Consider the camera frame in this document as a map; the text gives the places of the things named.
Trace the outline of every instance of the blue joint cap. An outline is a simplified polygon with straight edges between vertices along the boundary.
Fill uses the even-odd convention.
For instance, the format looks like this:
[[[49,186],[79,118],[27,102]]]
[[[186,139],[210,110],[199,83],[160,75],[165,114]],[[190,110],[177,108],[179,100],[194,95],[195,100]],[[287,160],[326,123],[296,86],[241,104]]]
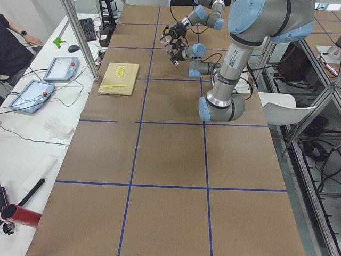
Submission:
[[[195,53],[195,55],[198,56],[198,57],[204,56],[204,54],[206,52],[205,46],[203,44],[201,44],[201,43],[193,44],[192,50]]]
[[[202,5],[198,5],[196,8],[195,8],[195,11],[198,15],[199,18],[203,19],[204,17],[206,17],[207,13],[205,11],[205,9],[203,8]]]
[[[228,28],[233,34],[247,30],[261,15],[266,0],[236,1],[229,14]]]
[[[274,44],[289,43],[306,38],[313,31],[314,22],[308,23],[304,26],[296,28],[292,31],[286,32],[282,35],[276,36],[272,39]]]
[[[215,29],[215,30],[221,30],[221,28],[223,27],[223,25],[224,25],[224,19],[219,18],[219,19],[217,20],[217,22],[214,24],[214,29]]]
[[[198,108],[199,108],[199,116],[201,120],[205,122],[210,122],[211,116],[209,114],[208,104],[204,96],[199,98]]]
[[[189,77],[201,77],[201,73],[195,69],[188,69],[188,75]]]

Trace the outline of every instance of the red cylinder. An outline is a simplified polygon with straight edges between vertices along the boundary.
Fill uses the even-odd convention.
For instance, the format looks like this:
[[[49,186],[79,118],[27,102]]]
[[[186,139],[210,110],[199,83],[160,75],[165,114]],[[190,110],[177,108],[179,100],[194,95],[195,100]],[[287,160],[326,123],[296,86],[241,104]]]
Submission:
[[[36,228],[38,226],[41,214],[25,209],[21,206],[10,204],[1,212],[1,218],[8,221],[24,224]]]

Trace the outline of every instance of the tablet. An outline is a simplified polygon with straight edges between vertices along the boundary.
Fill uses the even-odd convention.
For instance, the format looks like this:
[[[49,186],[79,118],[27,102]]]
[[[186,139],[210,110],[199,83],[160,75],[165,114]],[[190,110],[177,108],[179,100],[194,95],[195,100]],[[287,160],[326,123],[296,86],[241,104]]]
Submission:
[[[49,82],[32,80],[10,103],[9,108],[22,112],[36,112],[54,92],[55,85]]]
[[[54,57],[44,80],[48,82],[67,82],[76,73],[78,68],[77,57]]]

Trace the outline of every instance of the wristwatch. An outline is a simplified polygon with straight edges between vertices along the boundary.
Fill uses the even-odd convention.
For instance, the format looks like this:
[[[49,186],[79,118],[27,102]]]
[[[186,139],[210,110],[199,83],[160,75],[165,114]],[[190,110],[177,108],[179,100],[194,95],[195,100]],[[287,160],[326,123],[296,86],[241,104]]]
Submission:
[[[21,35],[22,37],[24,37],[25,35],[27,35],[27,32],[26,32],[25,30],[23,30],[23,31],[20,33],[20,35]]]

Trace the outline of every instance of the gray robot arm segment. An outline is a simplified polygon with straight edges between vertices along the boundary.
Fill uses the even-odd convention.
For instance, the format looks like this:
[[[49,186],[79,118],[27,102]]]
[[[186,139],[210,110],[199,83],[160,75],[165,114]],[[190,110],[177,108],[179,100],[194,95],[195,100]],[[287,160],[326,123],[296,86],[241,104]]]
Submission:
[[[229,50],[213,88],[207,92],[206,97],[199,100],[202,120],[232,121],[243,114],[245,104],[241,102],[241,97],[236,96],[234,88],[253,48],[261,45],[266,36],[282,43],[303,39],[309,35],[313,24],[314,5],[314,0],[235,2],[228,23],[231,35]]]

